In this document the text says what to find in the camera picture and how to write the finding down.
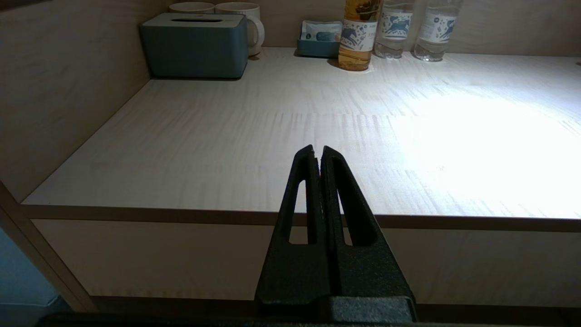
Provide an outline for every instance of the blue horse print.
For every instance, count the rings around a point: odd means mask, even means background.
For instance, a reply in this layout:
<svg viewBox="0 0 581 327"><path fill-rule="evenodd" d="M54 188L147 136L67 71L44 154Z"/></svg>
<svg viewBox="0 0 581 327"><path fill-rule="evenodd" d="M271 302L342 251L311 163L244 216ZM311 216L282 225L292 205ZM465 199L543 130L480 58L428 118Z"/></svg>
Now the blue horse print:
<svg viewBox="0 0 581 327"><path fill-rule="evenodd" d="M397 17L397 16L391 16L389 18L389 20L392 22L392 24L386 33L394 33L396 31L402 31L405 35L407 35L407 33L410 30L410 20L405 19L405 20L401 20L401 21L396 23L396 20L398 18L399 17Z"/></svg>
<svg viewBox="0 0 581 327"><path fill-rule="evenodd" d="M355 29L343 29L341 32L341 38L350 43L351 48L355 48L359 44L359 41L357 40L357 32Z"/></svg>
<svg viewBox="0 0 581 327"><path fill-rule="evenodd" d="M444 32L444 34L442 34L441 39L443 40L448 40L451 36L452 36L452 32L454 31L454 25L455 25L455 20L449 20L448 21L448 29L446 30L446 32Z"/></svg>

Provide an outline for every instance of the white shelf surface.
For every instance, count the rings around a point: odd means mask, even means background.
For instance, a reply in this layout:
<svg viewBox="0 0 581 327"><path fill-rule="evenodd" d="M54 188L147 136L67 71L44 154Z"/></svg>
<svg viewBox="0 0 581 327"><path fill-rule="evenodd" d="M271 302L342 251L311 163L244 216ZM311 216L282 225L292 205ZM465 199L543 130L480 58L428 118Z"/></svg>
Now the white shelf surface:
<svg viewBox="0 0 581 327"><path fill-rule="evenodd" d="M294 51L237 81L151 80L23 204L278 212L312 144L345 156L376 215L581 218L579 58L354 73Z"/></svg>

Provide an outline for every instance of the tissue box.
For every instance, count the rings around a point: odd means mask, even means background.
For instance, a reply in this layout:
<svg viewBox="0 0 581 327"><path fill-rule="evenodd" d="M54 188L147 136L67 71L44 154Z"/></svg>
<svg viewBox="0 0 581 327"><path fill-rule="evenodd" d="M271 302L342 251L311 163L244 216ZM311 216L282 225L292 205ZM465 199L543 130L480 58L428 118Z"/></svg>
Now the tissue box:
<svg viewBox="0 0 581 327"><path fill-rule="evenodd" d="M299 56L337 58L339 56L339 42L316 40L297 40L296 50Z"/></svg>
<svg viewBox="0 0 581 327"><path fill-rule="evenodd" d="M248 61L244 15L162 13L139 31L154 77L235 79Z"/></svg>

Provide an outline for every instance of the white mug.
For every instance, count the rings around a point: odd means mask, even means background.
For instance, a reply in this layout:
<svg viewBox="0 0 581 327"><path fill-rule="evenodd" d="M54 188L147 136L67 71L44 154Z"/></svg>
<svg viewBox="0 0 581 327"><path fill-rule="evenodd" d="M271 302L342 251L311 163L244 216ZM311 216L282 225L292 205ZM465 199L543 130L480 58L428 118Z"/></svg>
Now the white mug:
<svg viewBox="0 0 581 327"><path fill-rule="evenodd" d="M260 6L250 2L225 2L216 5L216 13L243 14L248 19L248 55L254 56L262 50L264 25L260 21Z"/></svg>
<svg viewBox="0 0 581 327"><path fill-rule="evenodd" d="M214 13L214 5L208 2L179 2L170 5L175 13Z"/></svg>

